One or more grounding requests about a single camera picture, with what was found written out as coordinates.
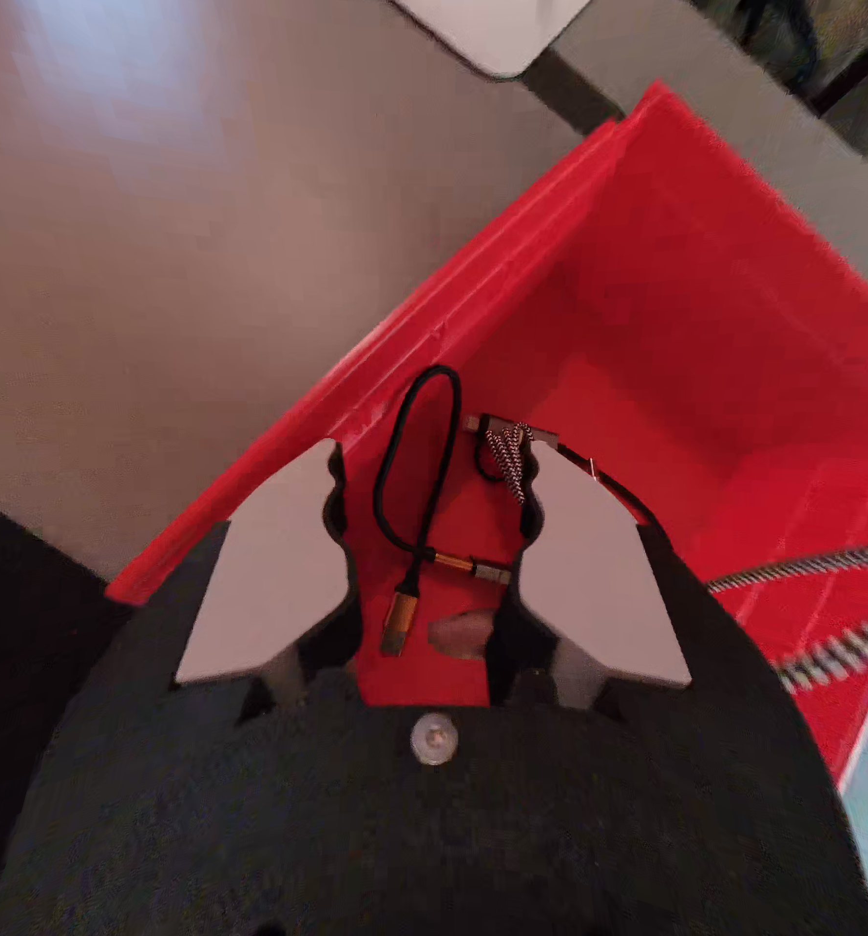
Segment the short black cable gold plugs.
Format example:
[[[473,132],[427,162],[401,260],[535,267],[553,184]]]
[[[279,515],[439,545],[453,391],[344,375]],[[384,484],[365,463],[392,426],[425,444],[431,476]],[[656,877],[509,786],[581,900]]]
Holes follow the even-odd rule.
[[[427,384],[441,377],[448,381],[451,389],[451,410],[448,428],[437,474],[424,505],[418,532],[415,539],[410,542],[395,531],[385,515],[385,486],[403,440],[413,405],[417,402]],[[502,566],[493,561],[481,560],[476,557],[464,558],[438,552],[429,544],[431,526],[436,517],[440,497],[449,476],[455,443],[461,428],[461,416],[462,384],[459,373],[443,364],[435,364],[423,370],[405,392],[394,420],[388,446],[376,475],[372,490],[374,520],[385,539],[410,558],[404,578],[395,587],[393,599],[382,627],[380,650],[385,656],[398,657],[403,652],[420,601],[420,576],[424,566],[444,566],[460,571],[474,579],[501,586],[510,583],[511,570],[508,566]]]

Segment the white tabletop board stand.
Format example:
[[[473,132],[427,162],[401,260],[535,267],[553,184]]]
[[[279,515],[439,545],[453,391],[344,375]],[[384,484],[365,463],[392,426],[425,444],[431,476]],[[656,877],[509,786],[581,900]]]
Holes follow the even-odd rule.
[[[396,1],[405,15],[489,78],[516,78],[588,1]]]

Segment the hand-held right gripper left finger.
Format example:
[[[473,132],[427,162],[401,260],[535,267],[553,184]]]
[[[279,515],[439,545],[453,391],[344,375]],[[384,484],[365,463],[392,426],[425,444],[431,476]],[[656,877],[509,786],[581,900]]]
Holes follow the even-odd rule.
[[[276,705],[304,702],[364,636],[345,533],[342,446],[319,440],[232,513],[174,675],[178,687],[252,678]]]

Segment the red plastic bin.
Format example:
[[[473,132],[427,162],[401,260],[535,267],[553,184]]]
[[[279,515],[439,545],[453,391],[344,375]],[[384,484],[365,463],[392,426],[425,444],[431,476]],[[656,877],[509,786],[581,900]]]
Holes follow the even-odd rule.
[[[868,546],[868,283],[663,85],[596,130],[427,279],[108,586],[142,605],[219,521],[323,439],[347,476],[366,702],[487,703],[483,664],[423,647],[498,586],[428,569],[400,661],[379,651],[408,564],[371,490],[434,364],[463,414],[556,433],[638,497],[701,580]]]

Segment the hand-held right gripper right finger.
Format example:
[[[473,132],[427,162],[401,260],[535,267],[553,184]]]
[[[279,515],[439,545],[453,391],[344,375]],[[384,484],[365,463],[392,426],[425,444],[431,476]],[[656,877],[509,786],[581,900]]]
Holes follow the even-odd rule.
[[[630,511],[556,448],[522,452],[524,543],[487,640],[489,702],[522,674],[589,709],[611,680],[681,691],[692,676]]]

